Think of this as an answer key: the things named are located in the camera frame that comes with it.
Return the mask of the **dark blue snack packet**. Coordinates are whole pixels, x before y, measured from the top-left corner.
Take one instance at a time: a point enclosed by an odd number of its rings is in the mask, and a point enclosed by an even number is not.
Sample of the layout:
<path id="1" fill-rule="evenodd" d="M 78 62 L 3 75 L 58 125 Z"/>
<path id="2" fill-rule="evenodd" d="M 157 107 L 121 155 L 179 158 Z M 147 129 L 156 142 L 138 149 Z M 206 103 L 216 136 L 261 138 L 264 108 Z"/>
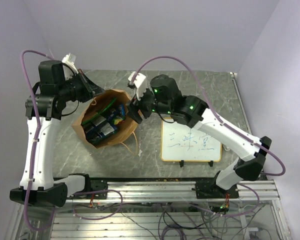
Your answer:
<path id="1" fill-rule="evenodd" d="M 85 124 L 83 130 L 86 140 L 96 145 L 114 135 L 118 131 L 118 128 L 105 117 L 100 116 Z"/>
<path id="2" fill-rule="evenodd" d="M 121 124 L 126 119 L 126 110 L 123 103 L 109 110 L 107 121 L 114 126 Z"/>

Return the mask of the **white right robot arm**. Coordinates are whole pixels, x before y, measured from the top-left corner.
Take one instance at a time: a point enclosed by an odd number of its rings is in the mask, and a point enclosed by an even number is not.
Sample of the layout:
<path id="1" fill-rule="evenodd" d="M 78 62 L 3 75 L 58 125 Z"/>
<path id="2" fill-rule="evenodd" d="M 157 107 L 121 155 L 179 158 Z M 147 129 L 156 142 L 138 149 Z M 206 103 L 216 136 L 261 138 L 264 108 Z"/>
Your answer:
<path id="1" fill-rule="evenodd" d="M 240 181 L 258 179 L 272 143 L 269 137 L 253 136 L 213 113 L 197 96 L 182 95 L 176 81 L 168 75 L 147 81 L 145 75 L 133 72 L 128 86 L 134 89 L 134 97 L 126 104 L 128 116 L 137 124 L 152 113 L 167 114 L 173 122 L 206 133 L 237 154 L 235 162 L 215 174 L 208 193 L 221 198 Z"/>

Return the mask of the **aluminium mounting rail frame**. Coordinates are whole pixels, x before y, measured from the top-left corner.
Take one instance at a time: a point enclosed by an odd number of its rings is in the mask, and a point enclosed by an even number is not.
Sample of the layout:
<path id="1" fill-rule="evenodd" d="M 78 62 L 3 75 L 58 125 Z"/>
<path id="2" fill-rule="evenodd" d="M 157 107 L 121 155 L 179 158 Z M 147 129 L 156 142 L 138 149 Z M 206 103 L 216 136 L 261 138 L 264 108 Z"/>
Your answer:
<path id="1" fill-rule="evenodd" d="M 101 178 L 86 189 L 56 180 L 56 207 L 20 204 L 8 240 L 290 240 L 272 180 L 213 192 L 209 178 Z"/>

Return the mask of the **brown paper bag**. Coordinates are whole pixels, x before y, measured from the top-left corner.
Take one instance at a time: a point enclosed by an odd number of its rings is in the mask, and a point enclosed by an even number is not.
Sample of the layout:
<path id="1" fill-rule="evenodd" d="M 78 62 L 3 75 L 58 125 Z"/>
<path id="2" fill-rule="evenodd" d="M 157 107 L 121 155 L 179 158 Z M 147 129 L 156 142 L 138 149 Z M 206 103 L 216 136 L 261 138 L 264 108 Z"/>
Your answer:
<path id="1" fill-rule="evenodd" d="M 104 102 L 106 99 L 110 99 L 110 98 L 116 98 L 115 103 L 105 113 L 103 113 L 99 117 L 104 117 L 107 119 L 110 109 L 115 108 L 119 104 L 124 104 L 125 120 L 121 124 L 116 125 L 117 132 L 115 134 L 111 135 L 107 139 L 104 139 L 103 141 L 99 142 L 98 144 L 91 144 L 86 140 L 86 135 L 85 135 L 85 132 L 83 129 L 84 125 L 82 125 L 82 119 L 84 117 L 84 114 L 94 99 L 97 102 L 98 101 Z M 124 90 L 119 90 L 119 89 L 106 90 L 103 94 L 100 94 L 100 95 L 96 96 L 95 98 L 93 98 L 93 100 L 88 105 L 88 107 L 86 107 L 86 109 L 80 114 L 80 116 L 73 122 L 72 129 L 76 133 L 77 137 L 83 143 L 93 146 L 96 149 L 101 148 L 101 147 L 114 146 L 114 145 L 118 145 L 118 144 L 125 145 L 125 141 L 130 136 L 134 136 L 135 138 L 137 137 L 135 130 L 137 129 L 138 124 L 135 121 L 133 121 L 130 117 L 128 117 L 128 115 L 127 115 L 128 108 L 126 107 L 126 104 L 128 103 L 128 101 L 130 99 L 131 99 L 130 95 Z"/>

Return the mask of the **green Chiuba chips bag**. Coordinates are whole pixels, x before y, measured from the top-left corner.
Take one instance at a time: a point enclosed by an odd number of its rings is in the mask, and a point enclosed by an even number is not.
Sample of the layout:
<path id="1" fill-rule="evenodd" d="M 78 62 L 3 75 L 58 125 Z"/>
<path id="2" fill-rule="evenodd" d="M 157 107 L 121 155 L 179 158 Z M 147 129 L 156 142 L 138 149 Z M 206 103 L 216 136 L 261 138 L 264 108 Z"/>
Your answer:
<path id="1" fill-rule="evenodd" d="M 95 99 L 87 108 L 86 112 L 83 115 L 81 124 L 85 125 L 97 117 L 105 113 L 115 102 L 117 98 L 108 98 L 105 101 L 96 101 Z"/>

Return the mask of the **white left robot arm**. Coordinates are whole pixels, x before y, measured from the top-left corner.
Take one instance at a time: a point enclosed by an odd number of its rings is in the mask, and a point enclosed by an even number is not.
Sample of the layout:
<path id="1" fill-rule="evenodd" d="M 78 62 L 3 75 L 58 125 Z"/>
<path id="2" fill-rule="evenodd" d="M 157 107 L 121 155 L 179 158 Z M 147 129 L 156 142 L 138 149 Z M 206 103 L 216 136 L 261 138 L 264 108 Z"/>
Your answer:
<path id="1" fill-rule="evenodd" d="M 9 193 L 11 201 L 25 206 L 62 207 L 74 193 L 88 198 L 92 186 L 88 174 L 73 173 L 54 180 L 53 159 L 56 135 L 67 102 L 85 103 L 104 89 L 93 83 L 74 60 L 47 60 L 38 66 L 39 81 L 30 86 L 25 102 L 28 146 L 24 172 L 17 188 Z"/>

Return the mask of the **white dry-erase board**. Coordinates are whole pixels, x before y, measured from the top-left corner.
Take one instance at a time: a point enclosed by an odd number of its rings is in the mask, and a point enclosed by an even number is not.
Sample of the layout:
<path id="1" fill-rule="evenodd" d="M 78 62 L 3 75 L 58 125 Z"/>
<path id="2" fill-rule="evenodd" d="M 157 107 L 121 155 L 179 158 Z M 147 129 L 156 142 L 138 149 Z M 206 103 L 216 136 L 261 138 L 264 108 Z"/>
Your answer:
<path id="1" fill-rule="evenodd" d="M 219 162 L 222 144 L 205 132 L 165 117 L 161 122 L 161 159 L 164 162 Z"/>

